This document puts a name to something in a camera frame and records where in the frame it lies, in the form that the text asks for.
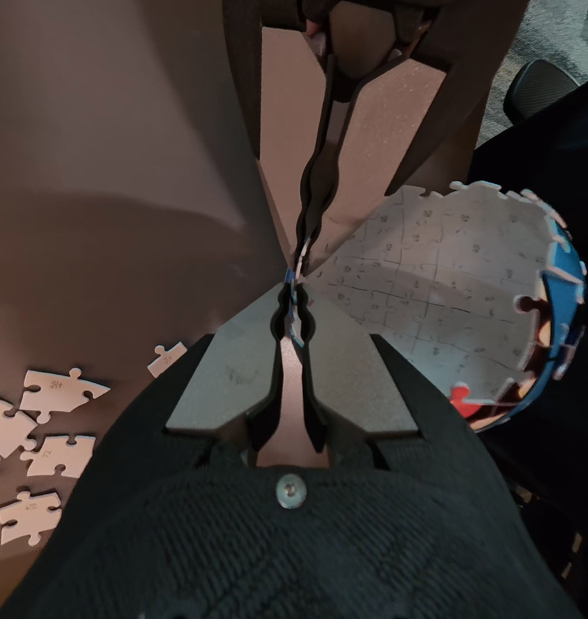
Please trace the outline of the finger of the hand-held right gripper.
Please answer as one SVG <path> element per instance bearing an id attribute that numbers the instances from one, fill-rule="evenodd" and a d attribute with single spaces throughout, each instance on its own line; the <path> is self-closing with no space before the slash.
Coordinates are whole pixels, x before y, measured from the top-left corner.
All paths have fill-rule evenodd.
<path id="1" fill-rule="evenodd" d="M 382 205 L 446 73 L 414 59 L 393 61 L 359 85 L 336 156 L 336 185 L 307 253 L 306 273 L 326 262 Z"/>
<path id="2" fill-rule="evenodd" d="M 259 168 L 286 262 L 298 247 L 298 220 L 311 193 L 326 195 L 331 185 L 325 147 L 325 100 L 335 59 L 327 35 L 313 38 L 296 30 L 261 29 Z"/>

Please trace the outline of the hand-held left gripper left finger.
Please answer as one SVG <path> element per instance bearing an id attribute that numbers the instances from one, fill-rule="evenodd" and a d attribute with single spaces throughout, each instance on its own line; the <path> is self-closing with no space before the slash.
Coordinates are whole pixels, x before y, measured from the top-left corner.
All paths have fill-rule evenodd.
<path id="1" fill-rule="evenodd" d="M 279 283 L 225 322 L 212 337 L 166 429 L 213 437 L 258 453 L 280 421 L 280 341 L 288 285 Z"/>

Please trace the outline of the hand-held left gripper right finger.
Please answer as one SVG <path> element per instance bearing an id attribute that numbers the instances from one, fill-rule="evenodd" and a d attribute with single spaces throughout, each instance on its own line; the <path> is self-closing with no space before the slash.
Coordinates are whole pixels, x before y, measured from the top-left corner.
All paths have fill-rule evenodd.
<path id="1" fill-rule="evenodd" d="M 316 452 L 343 454 L 419 428 L 371 335 L 308 284 L 296 288 L 304 423 Z"/>

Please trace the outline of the half-built blue puzzle ball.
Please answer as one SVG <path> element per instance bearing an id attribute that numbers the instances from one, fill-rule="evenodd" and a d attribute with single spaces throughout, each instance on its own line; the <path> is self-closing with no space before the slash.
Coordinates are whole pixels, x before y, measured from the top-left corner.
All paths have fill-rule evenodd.
<path id="1" fill-rule="evenodd" d="M 453 182 L 445 196 L 399 190 L 289 278 L 381 335 L 483 431 L 566 373 L 586 272 L 566 222 L 534 192 Z"/>

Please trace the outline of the white puzzle pieces group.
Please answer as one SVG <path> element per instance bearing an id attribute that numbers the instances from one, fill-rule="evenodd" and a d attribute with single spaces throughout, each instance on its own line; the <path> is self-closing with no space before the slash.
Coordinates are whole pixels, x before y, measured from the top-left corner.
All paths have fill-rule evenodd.
<path id="1" fill-rule="evenodd" d="M 110 388 L 82 379 L 80 368 L 67 375 L 28 370 L 18 410 L 0 399 L 0 463 L 19 451 L 19 459 L 28 461 L 27 477 L 81 477 L 95 450 L 96 437 L 88 435 L 47 436 L 41 447 L 31 437 L 33 431 L 48 423 L 51 414 L 68 414 L 99 398 Z M 42 534 L 54 530 L 61 518 L 62 502 L 57 491 L 32 495 L 20 491 L 15 500 L 0 507 L 0 545 L 26 538 L 28 546 L 37 546 Z"/>

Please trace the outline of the person's right hand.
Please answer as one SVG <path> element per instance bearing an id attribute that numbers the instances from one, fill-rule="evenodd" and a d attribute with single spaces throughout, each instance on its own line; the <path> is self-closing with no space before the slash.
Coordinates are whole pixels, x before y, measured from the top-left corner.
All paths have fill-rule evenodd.
<path id="1" fill-rule="evenodd" d="M 305 34 L 313 37 L 322 29 L 330 11 L 340 1 L 301 1 L 301 11 L 305 19 Z"/>

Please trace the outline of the black office chair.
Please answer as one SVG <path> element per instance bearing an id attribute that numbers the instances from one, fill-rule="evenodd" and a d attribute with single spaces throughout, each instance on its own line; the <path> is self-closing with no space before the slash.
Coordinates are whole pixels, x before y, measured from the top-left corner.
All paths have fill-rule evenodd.
<path id="1" fill-rule="evenodd" d="M 503 111 L 513 125 L 532 117 L 575 91 L 578 82 L 553 63 L 531 61 L 519 70 L 503 101 Z"/>

